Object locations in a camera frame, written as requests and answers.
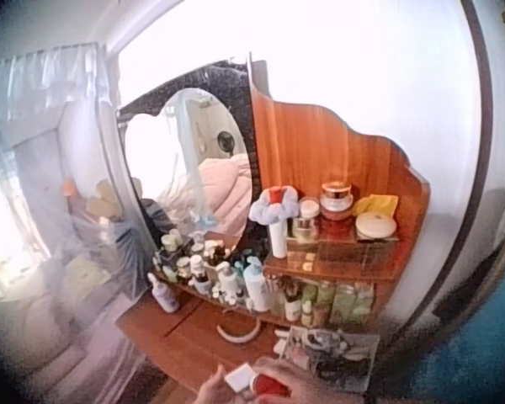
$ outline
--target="wooden tabletop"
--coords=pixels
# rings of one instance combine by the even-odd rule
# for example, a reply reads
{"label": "wooden tabletop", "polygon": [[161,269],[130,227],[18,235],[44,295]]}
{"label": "wooden tabletop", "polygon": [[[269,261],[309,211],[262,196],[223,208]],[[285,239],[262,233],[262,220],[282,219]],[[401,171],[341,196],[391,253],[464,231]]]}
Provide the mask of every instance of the wooden tabletop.
{"label": "wooden tabletop", "polygon": [[274,355],[275,326],[264,323],[250,343],[228,343],[216,331],[217,325],[240,335],[252,330],[255,320],[235,312],[223,314],[220,307],[185,292],[178,293],[178,300],[180,309],[167,314],[146,292],[117,325],[159,369],[191,391],[198,392],[218,364],[232,370]]}

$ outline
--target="wooden back panel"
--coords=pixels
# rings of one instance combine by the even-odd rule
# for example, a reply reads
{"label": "wooden back panel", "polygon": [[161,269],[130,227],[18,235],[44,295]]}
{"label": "wooden back panel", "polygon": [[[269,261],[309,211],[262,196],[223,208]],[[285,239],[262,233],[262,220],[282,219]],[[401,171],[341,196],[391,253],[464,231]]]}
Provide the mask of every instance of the wooden back panel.
{"label": "wooden back panel", "polygon": [[273,101],[250,77],[263,188],[291,185],[302,195],[318,197],[322,183],[342,180],[351,183],[359,197],[398,195],[395,219],[401,241],[392,263],[398,278],[423,223],[428,183],[410,168],[406,154],[393,141],[359,134],[321,106]]}

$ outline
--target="blue fabric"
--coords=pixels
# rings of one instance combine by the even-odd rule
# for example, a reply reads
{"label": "blue fabric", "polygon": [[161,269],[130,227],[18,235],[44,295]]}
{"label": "blue fabric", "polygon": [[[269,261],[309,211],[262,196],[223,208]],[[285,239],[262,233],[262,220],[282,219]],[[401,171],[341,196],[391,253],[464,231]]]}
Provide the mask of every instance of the blue fabric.
{"label": "blue fabric", "polygon": [[417,364],[410,395],[446,403],[505,402],[505,276],[479,311]]}

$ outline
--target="hand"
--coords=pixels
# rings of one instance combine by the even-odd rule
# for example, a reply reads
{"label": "hand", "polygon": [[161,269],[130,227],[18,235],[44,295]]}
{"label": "hand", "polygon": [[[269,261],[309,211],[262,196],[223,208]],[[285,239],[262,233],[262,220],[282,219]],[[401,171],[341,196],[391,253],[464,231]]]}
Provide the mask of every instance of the hand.
{"label": "hand", "polygon": [[217,373],[200,387],[194,404],[246,404],[225,382],[225,376],[225,368],[219,365]]}
{"label": "hand", "polygon": [[273,377],[290,388],[290,397],[259,396],[254,404],[362,404],[363,398],[355,394],[330,391],[311,373],[282,359],[260,358],[254,370]]}

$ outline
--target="person's left hand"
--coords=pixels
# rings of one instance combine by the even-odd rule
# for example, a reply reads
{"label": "person's left hand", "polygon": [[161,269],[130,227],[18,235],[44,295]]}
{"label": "person's left hand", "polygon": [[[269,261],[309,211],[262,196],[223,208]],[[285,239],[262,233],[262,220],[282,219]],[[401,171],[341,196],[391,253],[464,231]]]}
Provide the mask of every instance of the person's left hand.
{"label": "person's left hand", "polygon": [[219,365],[217,373],[200,387],[194,404],[246,404],[225,382],[225,376],[225,368]]}

